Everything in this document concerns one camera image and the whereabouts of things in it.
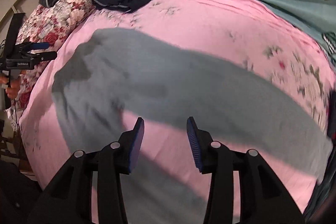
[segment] red flower print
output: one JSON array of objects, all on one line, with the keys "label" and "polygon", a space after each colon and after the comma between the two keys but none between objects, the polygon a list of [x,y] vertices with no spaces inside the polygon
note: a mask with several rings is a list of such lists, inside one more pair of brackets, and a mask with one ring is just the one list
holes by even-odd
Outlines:
[{"label": "red flower print", "polygon": [[282,61],[279,61],[279,65],[280,65],[280,68],[282,68],[283,70],[286,69],[285,64]]},{"label": "red flower print", "polygon": [[25,108],[27,106],[29,97],[30,97],[30,92],[24,92],[21,94],[20,99],[19,99],[21,107]]},{"label": "red flower print", "polygon": [[50,46],[53,46],[56,42],[56,40],[58,39],[58,35],[56,35],[53,32],[48,33],[45,37],[44,37],[44,41],[48,42]]}]

